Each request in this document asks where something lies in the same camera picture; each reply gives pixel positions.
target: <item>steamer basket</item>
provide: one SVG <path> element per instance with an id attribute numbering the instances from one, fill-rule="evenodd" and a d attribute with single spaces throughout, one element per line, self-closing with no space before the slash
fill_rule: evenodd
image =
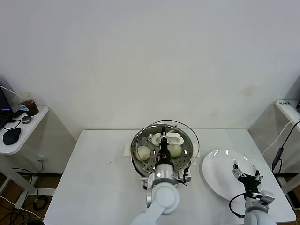
<path id="1" fill-rule="evenodd" d="M 162 127 L 165 127 L 166 132 L 178 133 L 184 140 L 184 143 L 181 145 L 181 155 L 179 157 L 172 157 L 174 173 L 178 173 L 189 167 L 199 152 L 198 137 L 193 130 L 185 124 L 173 120 L 161 120 L 152 123 L 140 130 L 131 142 L 130 153 L 134 166 L 143 176 L 148 177 L 149 174 L 155 172 L 156 156 L 158 155 L 160 147 L 152 144 L 151 137 L 149 136 L 161 133 Z M 135 152 L 140 146 L 145 146 L 150 149 L 150 157 L 145 161 L 139 161 L 135 157 Z"/>

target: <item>table leg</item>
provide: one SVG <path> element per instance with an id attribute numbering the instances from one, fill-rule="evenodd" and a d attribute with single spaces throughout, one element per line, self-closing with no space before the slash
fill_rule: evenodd
<path id="1" fill-rule="evenodd" d="M 13 170 L 5 161 L 0 158 L 0 171 L 1 173 L 10 178 L 17 185 L 22 187 L 27 192 L 35 192 L 36 188 L 30 184 L 24 177 Z"/>

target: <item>white side table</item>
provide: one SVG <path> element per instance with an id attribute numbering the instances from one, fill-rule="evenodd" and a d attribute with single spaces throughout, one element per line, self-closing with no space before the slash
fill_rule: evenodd
<path id="1" fill-rule="evenodd" d="M 32 120 L 29 124 L 22 124 L 18 126 L 18 128 L 21 128 L 21 134 L 19 137 L 19 140 L 11 145 L 5 145 L 3 143 L 3 140 L 0 140 L 0 155 L 13 155 L 16 154 L 21 147 L 24 145 L 26 140 L 29 138 L 31 133 L 34 131 L 34 129 L 38 126 L 40 121 L 44 118 L 44 116 L 48 112 L 48 107 L 46 106 L 38 106 L 38 114 L 35 116 L 32 116 Z M 20 120 L 25 114 L 22 114 L 16 120 Z M 1 129 L 0 130 L 0 137 L 3 136 L 3 134 L 7 130 Z M 26 200 L 27 195 L 36 195 L 37 189 L 33 186 L 33 184 L 36 182 L 38 177 L 33 177 L 32 183 L 30 184 L 25 178 L 23 178 L 21 175 L 19 175 L 14 169 L 12 169 L 4 160 L 0 159 L 0 171 L 3 175 L 7 177 L 4 184 L 0 188 L 0 194 L 4 190 L 5 186 L 8 184 L 10 180 L 15 182 L 17 185 L 22 187 L 25 191 L 22 193 L 22 195 L 19 197 L 16 205 L 22 206 L 24 201 Z M 39 195 L 46 195 L 46 196 L 53 196 L 55 192 L 55 189 L 53 188 L 38 188 L 38 194 Z"/>

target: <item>perforated steamer tray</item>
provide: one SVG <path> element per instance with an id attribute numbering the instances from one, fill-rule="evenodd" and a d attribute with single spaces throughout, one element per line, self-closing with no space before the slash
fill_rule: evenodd
<path id="1" fill-rule="evenodd" d="M 154 144 L 152 144 L 151 137 L 149 136 L 156 133 L 161 133 L 162 127 L 165 127 L 166 132 L 178 133 L 184 140 L 184 143 L 181 145 L 181 155 L 179 157 L 172 157 L 172 162 L 174 164 L 174 172 L 177 173 L 179 171 L 183 171 L 191 164 L 191 159 L 194 151 L 193 144 L 189 136 L 182 129 L 165 123 L 150 125 L 144 128 L 143 130 L 139 131 L 134 136 L 130 147 L 131 157 L 133 158 L 135 166 L 145 176 L 154 173 L 156 156 L 158 155 L 158 152 L 160 150 L 159 146 L 155 146 Z M 145 161 L 139 161 L 136 159 L 135 152 L 140 146 L 145 146 L 150 149 L 149 159 Z"/>

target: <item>white cable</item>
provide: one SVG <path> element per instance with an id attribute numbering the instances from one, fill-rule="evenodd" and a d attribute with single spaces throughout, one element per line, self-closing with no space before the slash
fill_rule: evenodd
<path id="1" fill-rule="evenodd" d="M 274 141 L 269 147 L 267 147 L 267 148 L 262 152 L 262 155 L 264 155 L 264 153 L 266 152 L 266 150 L 268 150 L 269 148 L 271 148 L 271 147 L 273 146 L 273 144 L 275 144 L 275 142 L 280 138 L 280 136 L 282 135 L 282 133 L 284 132 L 284 130 L 286 129 L 286 127 L 287 127 L 290 123 L 294 122 L 295 120 L 300 120 L 300 118 L 294 119 L 294 120 L 288 122 L 288 123 L 285 125 L 285 127 L 282 129 L 282 131 L 280 132 L 279 136 L 275 139 L 275 141 Z"/>
<path id="2" fill-rule="evenodd" d="M 10 204 L 13 204 L 11 201 L 7 200 L 5 197 L 3 197 L 3 196 L 1 196 L 1 195 L 0 195 L 0 197 L 3 198 L 3 199 L 5 199 L 6 201 L 8 201 Z M 18 208 L 20 208 L 20 209 L 22 209 L 22 210 L 24 210 L 24 211 L 26 211 L 26 212 L 30 212 L 30 211 L 28 211 L 28 210 L 25 210 L 25 209 L 21 208 L 21 207 L 18 206 L 18 205 L 15 205 L 15 204 L 13 204 L 13 205 L 16 206 L 16 207 L 18 207 Z M 35 214 L 35 213 L 33 213 L 33 212 L 30 212 L 30 213 L 32 213 L 33 215 L 37 216 L 37 217 L 40 218 L 40 219 L 44 219 L 44 218 L 38 216 L 37 214 Z"/>

